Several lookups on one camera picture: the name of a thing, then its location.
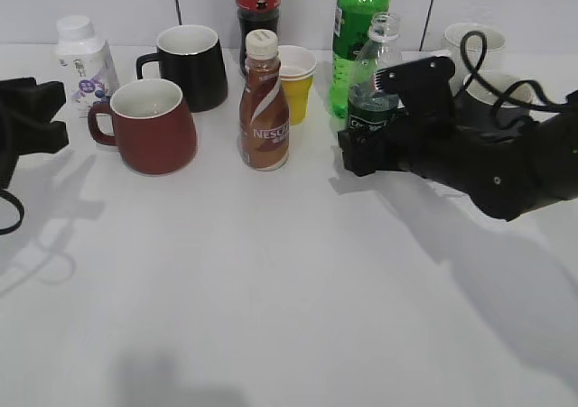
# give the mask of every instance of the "yellow paper cup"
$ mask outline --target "yellow paper cup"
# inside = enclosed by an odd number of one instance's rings
[[[310,51],[299,46],[279,46],[281,82],[291,112],[291,125],[299,125],[307,116],[309,91],[317,60]]]

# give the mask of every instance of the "white tile wall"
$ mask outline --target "white tile wall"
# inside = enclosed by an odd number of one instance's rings
[[[237,47],[240,33],[235,0],[180,0],[183,23],[215,28],[224,46]],[[393,0],[392,11],[403,18],[401,46],[417,50],[430,0]],[[312,49],[330,49],[335,0],[282,0],[280,37]]]
[[[435,0],[426,49],[438,49],[446,26],[475,21],[499,28],[509,51],[578,52],[578,0]]]
[[[417,50],[430,0],[393,0],[403,19],[401,46]],[[181,0],[184,23],[215,28],[223,46],[240,41],[234,0]],[[283,0],[284,43],[331,48],[335,0]],[[453,22],[495,25],[510,51],[577,52],[574,17],[578,0],[435,0],[425,48],[437,49]],[[173,0],[0,0],[0,42],[56,42],[55,21],[65,14],[89,15],[115,44],[153,45],[156,35],[177,24]]]
[[[78,13],[116,44],[154,44],[177,23],[174,0],[0,0],[0,42],[56,42],[56,20]]]

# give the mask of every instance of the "white plastic bottle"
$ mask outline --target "white plastic bottle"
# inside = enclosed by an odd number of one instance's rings
[[[119,87],[108,42],[97,37],[87,16],[67,16],[56,26],[56,56],[67,99],[78,117],[86,118],[95,103],[107,103]]]

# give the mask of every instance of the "bottle cap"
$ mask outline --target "bottle cap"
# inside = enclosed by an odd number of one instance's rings
[[[83,15],[63,17],[56,23],[56,28],[61,40],[68,42],[77,42],[95,36],[92,22]]]
[[[247,55],[255,60],[271,60],[278,54],[277,34],[269,30],[254,30],[247,34]]]

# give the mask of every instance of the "nescafe bottle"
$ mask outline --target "nescafe bottle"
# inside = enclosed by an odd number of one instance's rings
[[[251,168],[272,171],[289,156],[289,106],[279,77],[277,36],[255,30],[246,42],[248,75],[240,107],[242,156]]]
[[[239,64],[241,71],[246,76],[245,58],[247,57],[247,48],[245,39],[247,34],[254,30],[269,30],[277,32],[279,22],[279,5],[281,0],[236,0],[237,16],[241,26],[241,52],[239,55]]]

